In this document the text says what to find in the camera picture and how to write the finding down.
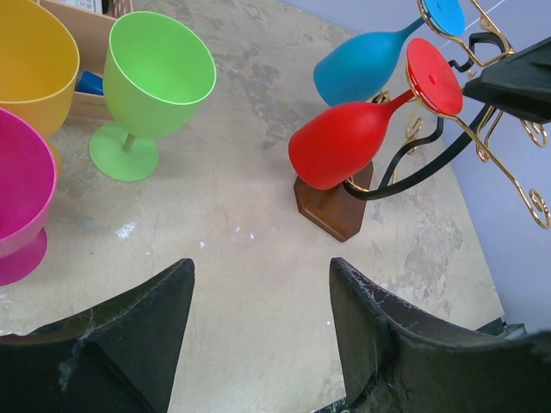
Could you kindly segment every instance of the table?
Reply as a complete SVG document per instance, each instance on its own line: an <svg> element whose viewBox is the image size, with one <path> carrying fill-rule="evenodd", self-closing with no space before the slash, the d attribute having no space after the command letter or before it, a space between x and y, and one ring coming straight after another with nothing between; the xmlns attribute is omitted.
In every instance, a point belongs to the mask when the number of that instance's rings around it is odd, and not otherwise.
<svg viewBox="0 0 551 413"><path fill-rule="evenodd" d="M93 166L87 142L101 122L65 123L53 138L65 171L49 250L29 277L0 289L0 334L26 334L190 257L195 293L171 411L302 412L344 395L328 289L334 256L452 323L474 329L502 315L450 167L369 202L362 231L343 244L299 215L287 142L325 109L313 67L351 33L276 0L134 5L192 27L214 54L217 86L187 126L158 141L158 170L143 182L114 182ZM403 64L394 96L406 87ZM393 117L374 184L411 110ZM419 150L398 173L441 149Z"/></svg>

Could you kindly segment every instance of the cardboard box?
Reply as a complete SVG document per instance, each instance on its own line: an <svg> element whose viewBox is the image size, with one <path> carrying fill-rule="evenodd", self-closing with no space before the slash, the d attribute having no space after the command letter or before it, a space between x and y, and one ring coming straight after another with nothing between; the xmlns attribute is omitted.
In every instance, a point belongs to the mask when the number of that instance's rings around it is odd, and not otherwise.
<svg viewBox="0 0 551 413"><path fill-rule="evenodd" d="M80 51L80 71L103 74L109 33L115 20L133 11L132 0L111 0L106 15L98 15L57 0L36 0L55 15L71 32ZM75 92L69 115L112 120L103 96Z"/></svg>

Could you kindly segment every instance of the pink goblet base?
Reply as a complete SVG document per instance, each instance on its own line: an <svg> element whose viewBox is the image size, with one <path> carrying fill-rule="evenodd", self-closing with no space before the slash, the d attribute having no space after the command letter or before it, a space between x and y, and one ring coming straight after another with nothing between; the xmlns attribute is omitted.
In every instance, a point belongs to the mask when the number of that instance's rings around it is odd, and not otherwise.
<svg viewBox="0 0 551 413"><path fill-rule="evenodd" d="M37 268L46 254L48 237L44 228L30 243L13 254L0 258L0 286L19 281Z"/></svg>

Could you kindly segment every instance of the cup rim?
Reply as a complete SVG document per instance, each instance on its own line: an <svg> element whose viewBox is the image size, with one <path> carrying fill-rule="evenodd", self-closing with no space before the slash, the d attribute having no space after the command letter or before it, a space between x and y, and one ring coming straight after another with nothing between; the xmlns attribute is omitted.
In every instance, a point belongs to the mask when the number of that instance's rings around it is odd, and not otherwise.
<svg viewBox="0 0 551 413"><path fill-rule="evenodd" d="M171 22L176 22L177 24L179 24L180 26L182 26L184 29L186 29L188 32L190 32L192 34L193 37L195 37L196 40L199 41L200 45L207 51L207 54L208 54L208 57L210 58L210 63L211 65L213 66L213 69L214 69L214 76L213 76L213 81L212 81L212 84L209 88L209 90L202 96L200 97L199 99L195 99L194 101L190 101L190 102L173 102L173 101L168 101L166 99L162 99L158 96L155 96L155 95L152 95L151 93L149 93L147 90L144 90L143 88L141 88L138 84L136 84L136 82L134 82L130 77L127 76L127 74L122 70L121 66L119 65L119 62L117 61L117 58L115 56L115 54L113 53L113 47L111 46L111 43L112 43L112 38L113 38L113 32L115 30L115 27L117 26L117 24L119 24L120 22L122 22L123 20L125 19L128 19L128 18L132 18L131 16L133 15L154 15L156 17L160 17L160 18L163 18L165 20L168 20L168 21L171 21ZM174 106L190 106L190 105L195 105L196 103L200 103L202 101L204 101L205 99L207 99L210 94L213 92L214 90L214 87L216 86L216 80L218 78L218 73L217 73L217 70L216 70L216 62L214 61L214 57L213 57L213 54L210 52L210 49L207 47L207 45L205 44L205 42L202 40L201 37L199 37L199 35L194 32L191 28L189 28L188 26L186 26L185 24L183 24L182 22L179 22L178 20L170 17L169 15L164 15L162 13L157 13L155 11L145 11L145 10L140 10L140 11L132 11L130 13L126 13L125 15L123 15L122 17L119 17L115 24L113 25L113 27L111 28L111 31L109 33L109 50L108 52L111 54L111 57L113 58L113 62L115 63L117 69L119 70L119 73L122 74L122 76L136 89L138 89L140 92L148 95L149 97L151 97L152 99L158 101L158 102L163 102L163 103L168 103L170 105L174 105Z"/></svg>
<svg viewBox="0 0 551 413"><path fill-rule="evenodd" d="M70 88L70 86L75 82L75 80L77 79L78 70L80 68L80 51L78 50L77 41L72 36L69 29L50 10L45 9L40 4L37 4L32 0L28 0L28 2L33 5L31 7L39 7L39 8L42 9L43 12L46 12L47 14L49 14L50 17L52 17L57 23L59 23L59 25L69 35L69 38L72 40L72 44L75 46L75 50L77 51L77 67L75 68L75 72L73 73L73 75L71 77L71 80L63 88L59 89L56 92L51 93L48 96L42 96L42 97L38 97L36 99L29 99L29 100L26 100L26 101L3 101L3 100L0 99L0 105L26 105L26 104L29 104L29 103L42 102L42 101L45 101L47 99L51 99L51 98L53 98L57 95L60 95L60 94L64 93L68 88Z"/></svg>
<svg viewBox="0 0 551 413"><path fill-rule="evenodd" d="M9 241L12 238L17 237L19 236L19 234L26 231L27 228L31 227L42 216L42 214L44 214L47 211L47 209L50 207L50 204L52 203L53 196L55 194L55 190L58 184L58 170L56 168L55 158L53 157L53 153L50 150L50 147L48 146L48 143L46 142L46 140L42 137L42 135L40 135L40 133L35 128L33 128L28 122L26 122L24 119L20 118L16 114L11 113L9 110L0 108L0 112L4 112L8 116L12 116L13 118L21 122L25 127L28 127L36 135L36 137L42 142L42 144L46 148L46 151L50 157L50 160L52 161L52 167L53 167L52 189L50 190L50 194L48 195L47 199L44 201L44 205L40 208L40 210L36 213L36 215L34 215L34 217L32 217L24 226L22 226L16 231L13 231L11 234L7 235L6 237L1 237L0 246L2 246L5 243L9 243Z"/></svg>

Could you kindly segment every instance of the blue object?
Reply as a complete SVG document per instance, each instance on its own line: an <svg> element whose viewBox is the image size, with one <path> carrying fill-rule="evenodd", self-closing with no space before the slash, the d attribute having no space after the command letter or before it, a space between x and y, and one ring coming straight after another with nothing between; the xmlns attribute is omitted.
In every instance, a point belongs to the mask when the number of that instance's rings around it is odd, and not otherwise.
<svg viewBox="0 0 551 413"><path fill-rule="evenodd" d="M313 71L325 103L365 102L376 95L392 76L406 39L423 24L419 17L399 32L360 34L329 53Z"/></svg>
<svg viewBox="0 0 551 413"><path fill-rule="evenodd" d="M465 17L457 0L423 0L429 18L447 35L459 37L465 31Z"/></svg>
<svg viewBox="0 0 551 413"><path fill-rule="evenodd" d="M77 78L77 92L103 96L103 79L91 71L83 71Z"/></svg>

